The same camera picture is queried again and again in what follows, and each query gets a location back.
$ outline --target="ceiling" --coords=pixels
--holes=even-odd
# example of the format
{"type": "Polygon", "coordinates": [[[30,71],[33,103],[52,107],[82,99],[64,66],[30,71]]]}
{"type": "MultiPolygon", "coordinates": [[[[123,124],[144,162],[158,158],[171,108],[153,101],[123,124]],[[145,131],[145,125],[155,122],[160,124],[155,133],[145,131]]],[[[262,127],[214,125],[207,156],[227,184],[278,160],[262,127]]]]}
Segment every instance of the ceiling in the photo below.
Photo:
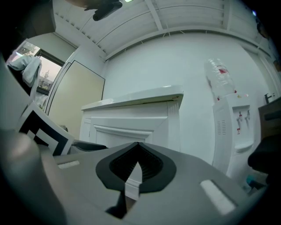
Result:
{"type": "Polygon", "coordinates": [[[92,47],[104,59],[148,38],[191,30],[236,36],[268,52],[255,16],[239,0],[121,1],[121,9],[96,22],[95,10],[53,0],[56,33],[76,46],[92,47]]]}

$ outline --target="ceiling beam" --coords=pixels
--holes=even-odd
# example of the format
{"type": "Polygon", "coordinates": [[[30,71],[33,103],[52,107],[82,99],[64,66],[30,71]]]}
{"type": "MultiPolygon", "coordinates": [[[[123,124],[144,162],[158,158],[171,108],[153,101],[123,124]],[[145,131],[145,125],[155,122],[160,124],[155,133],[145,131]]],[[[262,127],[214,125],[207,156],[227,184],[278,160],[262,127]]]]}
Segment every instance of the ceiling beam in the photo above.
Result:
{"type": "Polygon", "coordinates": [[[232,17],[232,0],[224,0],[223,28],[230,30],[232,17]]]}
{"type": "Polygon", "coordinates": [[[156,26],[158,28],[158,30],[163,30],[163,27],[162,27],[162,24],[161,24],[161,21],[159,19],[159,16],[155,10],[155,7],[153,6],[151,0],[145,0],[147,6],[148,6],[148,9],[150,10],[151,14],[152,14],[152,17],[154,18],[155,20],[155,23],[156,23],[156,26]]]}
{"type": "MultiPolygon", "coordinates": [[[[249,39],[248,37],[245,37],[243,35],[240,35],[238,33],[235,33],[235,32],[232,32],[232,31],[226,31],[225,29],[221,29],[221,28],[214,28],[214,27],[209,27],[209,26],[200,26],[200,25],[191,25],[191,26],[181,26],[181,27],[173,27],[173,28],[169,28],[169,29],[164,29],[164,30],[161,30],[161,31],[155,31],[155,32],[152,32],[150,34],[146,34],[142,37],[139,37],[135,40],[132,40],[126,44],[124,44],[123,46],[119,47],[118,49],[116,49],[115,51],[113,51],[112,53],[108,54],[105,59],[109,59],[111,58],[113,55],[117,54],[118,52],[124,50],[125,48],[128,48],[129,46],[131,45],[134,45],[138,42],[141,42],[143,40],[146,40],[148,38],[151,38],[151,37],[154,37],[154,36],[158,36],[158,35],[163,35],[164,33],[168,33],[168,32],[175,32],[175,31],[194,31],[194,32],[197,32],[198,30],[204,30],[204,31],[213,31],[213,32],[216,32],[216,33],[220,33],[220,34],[226,34],[226,35],[229,35],[229,36],[232,36],[232,37],[237,37],[241,40],[244,40],[245,43],[250,43],[252,44],[254,47],[258,47],[259,46],[259,43],[249,39]]],[[[266,50],[265,48],[263,48],[262,46],[259,46],[259,49],[263,50],[265,53],[267,53],[268,55],[269,52],[268,50],[266,50]]]]}
{"type": "Polygon", "coordinates": [[[79,30],[77,30],[70,23],[65,21],[60,16],[54,14],[54,19],[56,22],[56,33],[62,36],[64,39],[73,43],[76,46],[83,45],[86,48],[92,49],[96,52],[101,58],[106,58],[106,53],[98,47],[94,42],[92,42],[89,38],[87,38],[84,34],[82,34],[79,30]]]}

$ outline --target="white counter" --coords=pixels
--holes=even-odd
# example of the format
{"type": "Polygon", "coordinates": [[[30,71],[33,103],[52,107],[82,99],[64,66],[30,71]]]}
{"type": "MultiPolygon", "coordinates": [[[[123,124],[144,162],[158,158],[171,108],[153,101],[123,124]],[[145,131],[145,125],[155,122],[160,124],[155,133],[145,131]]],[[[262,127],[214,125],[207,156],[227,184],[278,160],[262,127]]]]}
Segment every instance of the white counter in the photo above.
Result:
{"type": "Polygon", "coordinates": [[[139,105],[169,101],[177,101],[178,106],[180,107],[183,97],[184,92],[182,86],[165,86],[90,103],[88,105],[82,106],[81,110],[96,110],[126,105],[139,105]]]}
{"type": "Polygon", "coordinates": [[[180,151],[181,86],[167,86],[82,107],[80,140],[109,148],[146,142],[180,151]]]}

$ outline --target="water dispenser tap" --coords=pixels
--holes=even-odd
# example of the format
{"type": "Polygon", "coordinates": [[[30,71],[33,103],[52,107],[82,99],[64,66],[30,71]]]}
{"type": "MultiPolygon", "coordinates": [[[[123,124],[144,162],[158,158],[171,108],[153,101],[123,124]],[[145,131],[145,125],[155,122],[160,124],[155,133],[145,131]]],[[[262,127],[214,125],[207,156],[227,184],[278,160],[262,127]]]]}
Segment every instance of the water dispenser tap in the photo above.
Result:
{"type": "Polygon", "coordinates": [[[245,120],[250,120],[250,110],[248,110],[247,116],[245,117],[245,120]]]}
{"type": "Polygon", "coordinates": [[[242,121],[242,114],[241,114],[241,112],[239,112],[239,116],[238,116],[238,118],[237,118],[237,121],[239,122],[239,121],[242,121]]]}

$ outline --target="gray surface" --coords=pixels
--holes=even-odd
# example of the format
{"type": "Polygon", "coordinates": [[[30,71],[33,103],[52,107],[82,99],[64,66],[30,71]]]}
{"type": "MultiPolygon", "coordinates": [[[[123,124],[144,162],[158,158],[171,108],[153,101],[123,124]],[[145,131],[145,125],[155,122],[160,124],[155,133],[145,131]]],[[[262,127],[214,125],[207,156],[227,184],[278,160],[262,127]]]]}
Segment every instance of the gray surface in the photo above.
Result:
{"type": "Polygon", "coordinates": [[[206,162],[155,145],[147,146],[170,157],[177,173],[160,192],[141,194],[123,220],[104,212],[115,205],[119,192],[106,189],[95,173],[102,158],[129,144],[90,153],[52,156],[24,134],[0,134],[0,166],[9,185],[44,221],[59,225],[85,224],[235,224],[254,202],[232,180],[206,162]],[[78,160],[80,165],[59,169],[57,163],[78,160]],[[219,215],[205,195],[201,181],[212,179],[240,208],[219,215]]]}
{"type": "Polygon", "coordinates": [[[101,159],[128,145],[129,144],[125,144],[111,149],[82,152],[74,155],[55,156],[54,159],[57,164],[75,160],[79,161],[80,165],[63,169],[61,173],[77,192],[85,196],[90,202],[96,204],[100,209],[107,210],[116,205],[120,192],[107,189],[103,185],[96,174],[96,165],[101,159]]]}
{"type": "MultiPolygon", "coordinates": [[[[108,190],[103,186],[95,173],[96,164],[102,158],[128,145],[90,153],[56,156],[55,160],[57,163],[78,160],[80,165],[63,169],[62,174],[80,194],[106,210],[115,205],[119,192],[108,190]]],[[[154,225],[170,225],[174,222],[204,224],[220,218],[221,215],[200,186],[204,180],[213,180],[237,205],[247,199],[246,193],[234,181],[205,161],[156,145],[146,145],[171,158],[176,164],[177,173],[164,190],[141,194],[124,217],[124,221],[154,225]]]]}
{"type": "Polygon", "coordinates": [[[145,145],[170,157],[177,166],[175,178],[164,190],[141,194],[124,220],[135,224],[204,224],[220,218],[201,186],[213,180],[237,205],[246,193],[231,179],[203,160],[156,145],[145,145]]]}
{"type": "Polygon", "coordinates": [[[121,225],[80,195],[61,174],[51,151],[25,134],[0,132],[0,168],[28,209],[48,224],[121,225]]]}

